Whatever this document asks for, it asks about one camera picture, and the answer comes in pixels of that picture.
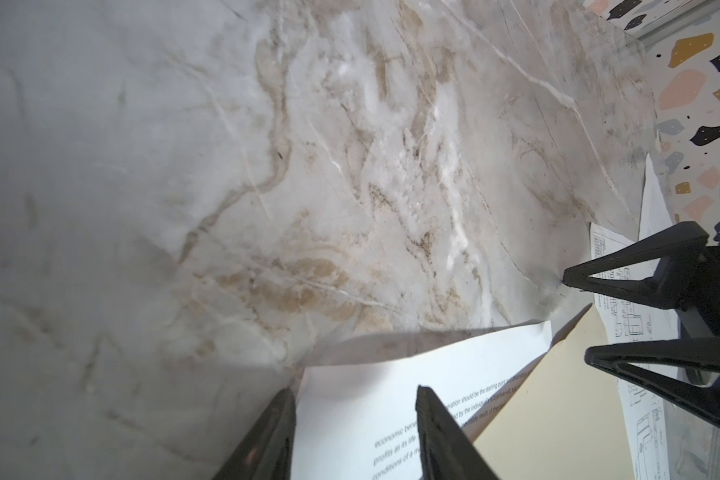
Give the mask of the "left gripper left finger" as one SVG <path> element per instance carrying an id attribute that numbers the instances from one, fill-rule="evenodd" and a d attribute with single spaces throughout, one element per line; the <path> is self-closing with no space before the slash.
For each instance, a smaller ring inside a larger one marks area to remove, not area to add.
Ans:
<path id="1" fill-rule="evenodd" d="M 284 388 L 275 394 L 212 479 L 290 479 L 295 429 L 295 396 Z"/>

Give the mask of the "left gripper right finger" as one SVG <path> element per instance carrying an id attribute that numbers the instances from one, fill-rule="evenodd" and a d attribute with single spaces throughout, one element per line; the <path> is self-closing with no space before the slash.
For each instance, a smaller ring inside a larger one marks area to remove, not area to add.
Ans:
<path id="1" fill-rule="evenodd" d="M 498 480 L 432 388 L 417 388 L 415 408 L 424 480 Z"/>

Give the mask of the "text printed paper sheet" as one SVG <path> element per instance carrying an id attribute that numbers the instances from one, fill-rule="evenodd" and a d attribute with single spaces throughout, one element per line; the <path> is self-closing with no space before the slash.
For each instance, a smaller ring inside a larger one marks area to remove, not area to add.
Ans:
<path id="1" fill-rule="evenodd" d="M 545 321 L 409 358 L 306 369 L 297 395 L 294 479 L 418 479 L 417 390 L 434 390 L 473 438 L 552 343 Z"/>

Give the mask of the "beige manila folder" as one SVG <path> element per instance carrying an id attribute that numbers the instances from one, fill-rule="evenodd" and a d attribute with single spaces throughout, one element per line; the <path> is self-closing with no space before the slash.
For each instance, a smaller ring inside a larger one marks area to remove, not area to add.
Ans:
<path id="1" fill-rule="evenodd" d="M 617 380 L 584 361 L 606 341 L 597 309 L 587 307 L 477 437 L 499 478 L 634 478 Z"/>

